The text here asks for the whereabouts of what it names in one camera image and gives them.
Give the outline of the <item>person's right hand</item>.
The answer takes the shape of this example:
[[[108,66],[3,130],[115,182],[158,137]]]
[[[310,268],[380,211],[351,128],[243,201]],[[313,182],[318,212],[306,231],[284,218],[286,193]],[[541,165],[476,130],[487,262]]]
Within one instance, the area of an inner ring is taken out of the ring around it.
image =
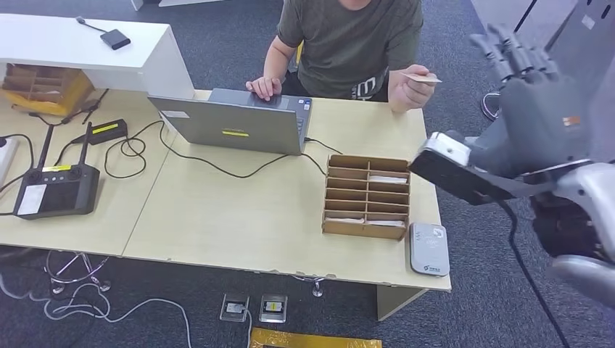
[[[279,78],[260,77],[253,81],[247,81],[245,86],[249,92],[267,102],[282,92],[282,82]]]

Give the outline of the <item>person's left hand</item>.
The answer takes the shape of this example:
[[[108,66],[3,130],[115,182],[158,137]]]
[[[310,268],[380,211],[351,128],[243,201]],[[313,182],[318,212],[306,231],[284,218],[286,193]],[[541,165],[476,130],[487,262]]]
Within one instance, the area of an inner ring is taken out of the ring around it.
[[[411,65],[404,70],[389,72],[388,99],[393,112],[404,113],[410,109],[421,109],[434,93],[435,82],[418,82],[408,75],[420,75],[436,78],[422,65]]]

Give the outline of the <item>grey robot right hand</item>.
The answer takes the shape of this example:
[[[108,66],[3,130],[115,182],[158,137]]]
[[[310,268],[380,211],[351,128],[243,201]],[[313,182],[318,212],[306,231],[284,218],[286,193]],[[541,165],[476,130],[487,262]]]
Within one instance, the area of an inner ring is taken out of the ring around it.
[[[515,178],[588,160],[587,104],[573,78],[541,47],[530,46],[503,25],[472,34],[500,84],[498,118],[470,144],[471,165]]]

